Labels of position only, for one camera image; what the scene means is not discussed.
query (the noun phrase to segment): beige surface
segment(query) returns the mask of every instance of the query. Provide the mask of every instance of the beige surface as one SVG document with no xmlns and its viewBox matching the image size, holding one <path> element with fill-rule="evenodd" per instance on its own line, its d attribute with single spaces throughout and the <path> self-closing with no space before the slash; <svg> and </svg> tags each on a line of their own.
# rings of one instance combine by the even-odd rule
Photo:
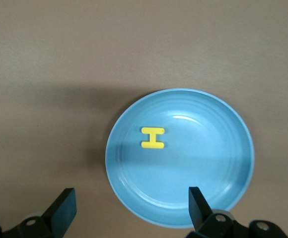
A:
<svg viewBox="0 0 288 238">
<path fill-rule="evenodd" d="M 105 173 L 118 115 L 155 90 L 215 94 L 247 123 L 255 172 L 232 213 L 288 234 L 288 1 L 0 0 L 0 224 L 75 187 L 65 237 L 183 238 L 129 212 Z"/>
</svg>

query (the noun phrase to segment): plate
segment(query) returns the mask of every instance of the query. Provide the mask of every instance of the plate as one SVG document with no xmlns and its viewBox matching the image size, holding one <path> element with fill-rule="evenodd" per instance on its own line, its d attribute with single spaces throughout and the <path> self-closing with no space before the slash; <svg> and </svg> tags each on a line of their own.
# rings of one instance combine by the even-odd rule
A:
<svg viewBox="0 0 288 238">
<path fill-rule="evenodd" d="M 116 121 L 106 171 L 120 201 L 156 225 L 189 228 L 188 188 L 198 186 L 212 209 L 230 210 L 250 183 L 254 148 L 239 114 L 194 89 L 151 93 Z"/>
</svg>

